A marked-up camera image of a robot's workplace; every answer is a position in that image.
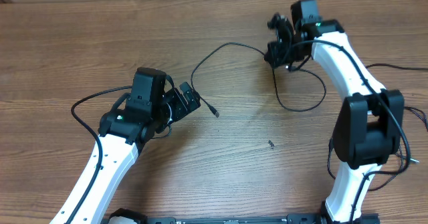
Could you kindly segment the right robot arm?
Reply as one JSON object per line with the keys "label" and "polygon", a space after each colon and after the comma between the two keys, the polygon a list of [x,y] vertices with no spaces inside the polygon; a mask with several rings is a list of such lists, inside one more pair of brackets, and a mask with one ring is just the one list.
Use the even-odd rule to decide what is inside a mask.
{"label": "right robot arm", "polygon": [[342,100],[329,151],[340,164],[331,193],[316,214],[289,214],[288,223],[379,223],[377,214],[364,215],[362,202],[373,178],[393,154],[405,151],[395,177],[411,157],[402,129],[404,97],[388,90],[365,68],[347,34],[335,19],[325,20],[316,0],[299,0],[290,7],[292,17],[276,13],[267,26],[277,39],[267,45],[264,60],[273,70],[280,66],[300,71],[309,59],[318,63]]}

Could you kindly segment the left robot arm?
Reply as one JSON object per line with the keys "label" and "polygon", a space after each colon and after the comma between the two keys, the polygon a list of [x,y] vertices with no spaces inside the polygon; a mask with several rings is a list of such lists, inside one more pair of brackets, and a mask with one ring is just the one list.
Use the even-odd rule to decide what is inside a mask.
{"label": "left robot arm", "polygon": [[154,68],[138,68],[131,86],[100,119],[94,148],[86,167],[52,223],[147,223],[146,215],[106,210],[125,174],[145,144],[161,137],[172,123],[201,105],[199,94],[187,83],[165,90],[172,78]]}

